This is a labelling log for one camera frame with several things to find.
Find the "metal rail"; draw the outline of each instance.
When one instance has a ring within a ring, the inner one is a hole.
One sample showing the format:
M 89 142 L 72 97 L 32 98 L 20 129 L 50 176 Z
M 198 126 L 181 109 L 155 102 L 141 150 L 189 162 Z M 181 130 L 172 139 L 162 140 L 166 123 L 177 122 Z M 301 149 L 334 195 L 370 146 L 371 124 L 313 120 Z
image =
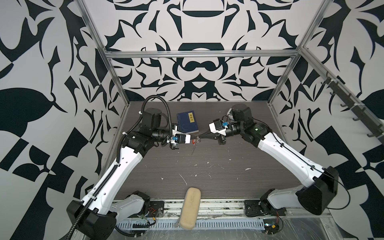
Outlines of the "metal rail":
M 368 137 L 376 137 L 384 145 L 384 124 L 369 108 L 360 101 L 320 60 L 306 48 L 300 48 L 299 54 L 313 67 L 313 69 L 325 80 L 332 90 L 332 95 L 337 95 L 343 102 L 342 107 L 349 109 L 357 116 L 355 121 L 361 121 L 372 134 Z
M 296 50 L 107 51 L 107 58 L 196 58 L 295 56 Z
M 299 49 L 303 46 L 306 46 L 307 43 L 311 40 L 315 30 L 319 27 L 321 21 L 324 18 L 324 15 L 329 7 L 329 5 L 333 2 L 333 0 L 323 0 L 320 4 L 319 9 L 317 10 L 314 18 L 312 19 L 307 31 L 305 32 L 302 40 L 300 41 L 299 45 L 297 46 L 296 50 L 299 51 Z M 280 77 L 275 89 L 273 90 L 268 103 L 272 104 L 273 101 L 277 98 L 279 95 L 282 87 L 284 86 L 285 82 L 288 79 L 289 74 L 296 66 L 297 62 L 299 61 L 300 56 L 296 56 L 291 59 L 287 67 L 285 68 L 285 71 L 283 72 L 283 75 Z
M 81 16 L 83 18 L 83 21 L 84 21 L 85 25 L 87 26 L 87 28 L 89 29 L 89 33 L 90 33 L 93 41 L 96 44 L 96 47 L 97 47 L 97 50 L 99 51 L 101 59 L 103 60 L 107 70 L 111 74 L 113 83 L 115 84 L 116 88 L 118 89 L 118 92 L 119 92 L 122 100 L 124 101 L 124 104 L 126 106 L 128 106 L 128 104 L 129 104 L 128 97 L 125 94 L 125 91 L 121 85 L 120 78 L 117 76 L 114 67 L 112 66 L 112 64 L 109 61 L 109 59 L 107 58 L 107 56 L 105 55 L 104 45 L 100 39 L 100 36 L 99 36 L 97 29 L 96 29 L 96 27 L 92 21 L 91 15 L 88 11 L 88 8 L 86 7 L 84 0 L 75 0 L 75 2 L 77 3 L 77 6 L 78 6 L 79 11 L 81 13 Z

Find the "blue book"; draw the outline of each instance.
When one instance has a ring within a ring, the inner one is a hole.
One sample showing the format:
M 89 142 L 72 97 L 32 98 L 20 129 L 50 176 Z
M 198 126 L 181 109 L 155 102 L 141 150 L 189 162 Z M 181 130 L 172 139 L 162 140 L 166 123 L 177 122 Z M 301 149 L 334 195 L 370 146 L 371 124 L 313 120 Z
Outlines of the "blue book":
M 199 132 L 194 111 L 177 114 L 178 131 L 183 133 Z

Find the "robotic arm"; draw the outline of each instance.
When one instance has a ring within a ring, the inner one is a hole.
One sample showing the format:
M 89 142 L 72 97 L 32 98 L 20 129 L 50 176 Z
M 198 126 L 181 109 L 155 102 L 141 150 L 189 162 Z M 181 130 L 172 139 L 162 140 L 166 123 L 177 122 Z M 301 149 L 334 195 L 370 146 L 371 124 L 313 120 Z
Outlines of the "robotic arm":
M 160 128 L 162 113 L 159 109 L 149 108 L 144 111 L 146 102 L 152 98 L 159 98 L 165 104 L 168 124 L 164 128 L 168 127 L 169 131 Z M 246 105 L 236 104 L 231 112 L 229 115 L 233 121 L 216 119 L 209 124 L 210 130 L 199 138 L 216 139 L 219 145 L 223 145 L 226 137 L 240 134 L 245 141 L 279 161 L 302 184 L 291 189 L 270 189 L 260 199 L 260 211 L 270 214 L 284 207 L 302 207 L 320 215 L 337 194 L 338 184 L 335 179 L 338 178 L 338 172 L 332 167 L 325 169 L 301 155 L 276 136 L 265 123 L 254 122 L 251 110 Z M 73 225 L 66 236 L 67 240 L 71 239 L 75 229 L 93 240 L 105 240 L 121 220 L 133 214 L 144 217 L 149 208 L 149 196 L 136 191 L 113 204 L 118 190 L 148 150 L 159 146 L 159 142 L 161 146 L 169 143 L 171 149 L 178 149 L 179 144 L 190 143 L 191 135 L 178 131 L 177 124 L 171 123 L 169 108 L 159 96 L 149 96 L 140 114 L 141 117 L 130 131 L 123 133 L 117 147 L 117 158 L 103 177 L 81 201 L 72 201 L 68 205 L 67 213 Z
M 260 210 L 273 212 L 283 207 L 301 207 L 315 215 L 322 214 L 337 194 L 337 170 L 312 162 L 281 140 L 265 123 L 254 122 L 246 105 L 236 104 L 231 112 L 232 122 L 214 120 L 209 124 L 210 132 L 200 138 L 217 139 L 219 145 L 223 145 L 226 137 L 240 134 L 245 141 L 275 158 L 301 182 L 291 189 L 270 189 L 261 198 Z
M 170 112 L 166 103 L 165 105 L 168 124 L 164 128 L 172 127 L 169 131 L 160 128 L 162 113 L 159 109 L 148 108 L 140 112 L 141 117 L 129 133 L 123 133 L 124 136 L 117 147 L 117 158 L 99 182 L 81 201 L 73 200 L 68 205 L 67 213 L 73 225 L 66 239 L 71 239 L 74 230 L 78 229 L 93 240 L 105 240 L 112 233 L 116 223 L 133 214 L 145 217 L 150 203 L 146 194 L 136 191 L 120 202 L 113 204 L 113 200 L 128 175 L 152 147 L 158 147 L 160 142 L 162 147 L 169 143 L 171 149 L 178 149 L 179 144 L 190 143 L 191 136 L 177 131 L 177 124 L 169 121 Z M 133 131 L 136 126 L 139 126 L 139 129 Z

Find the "dark wooden tabletop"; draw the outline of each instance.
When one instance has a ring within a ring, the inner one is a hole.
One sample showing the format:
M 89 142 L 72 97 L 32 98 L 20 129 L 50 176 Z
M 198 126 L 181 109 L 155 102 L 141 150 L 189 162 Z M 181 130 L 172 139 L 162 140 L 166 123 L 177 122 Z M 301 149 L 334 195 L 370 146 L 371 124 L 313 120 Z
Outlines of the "dark wooden tabletop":
M 235 102 L 170 102 L 172 122 L 176 114 L 194 110 L 201 133 L 214 119 L 226 115 Z M 267 123 L 278 135 L 278 129 L 265 102 L 246 102 L 252 116 Z M 142 102 L 131 102 L 123 130 L 137 121 Z M 161 102 L 149 102 L 146 108 L 166 113 Z M 267 153 L 245 142 L 241 136 L 227 138 L 225 145 L 202 139 L 192 154 L 192 144 L 153 147 L 134 168 L 116 198 L 124 199 L 139 190 L 151 198 L 184 198 L 187 189 L 201 190 L 202 198 L 260 197 L 268 189 L 284 189 L 300 184 L 297 178 Z

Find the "black floral pattern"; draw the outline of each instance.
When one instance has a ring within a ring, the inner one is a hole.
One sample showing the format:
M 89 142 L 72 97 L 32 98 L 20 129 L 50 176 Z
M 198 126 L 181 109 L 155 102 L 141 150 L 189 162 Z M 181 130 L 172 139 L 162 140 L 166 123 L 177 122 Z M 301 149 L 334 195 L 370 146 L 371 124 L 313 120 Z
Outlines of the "black floral pattern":
M 312 19 L 300 11 L 315 14 L 321 3 L 96 2 L 86 0 L 108 51 L 296 49 L 307 28 L 303 23 Z M 167 101 L 266 101 L 288 62 L 289 57 L 114 59 L 130 101 L 151 94 Z
M 0 19 L 0 171 L 28 193 L 23 209 L 4 211 L 14 221 L 2 237 L 60 239 L 65 206 L 97 181 L 124 103 L 73 0 L 5 1 Z
M 308 43 L 309 50 L 366 106 L 383 119 L 383 7 L 379 0 L 335 0 Z M 324 80 L 301 58 L 273 103 L 289 144 L 306 157 L 335 167 L 351 194 L 350 205 L 331 210 L 345 237 L 384 237 L 377 211 L 384 201 L 384 147 Z M 330 207 L 348 201 L 339 190 Z

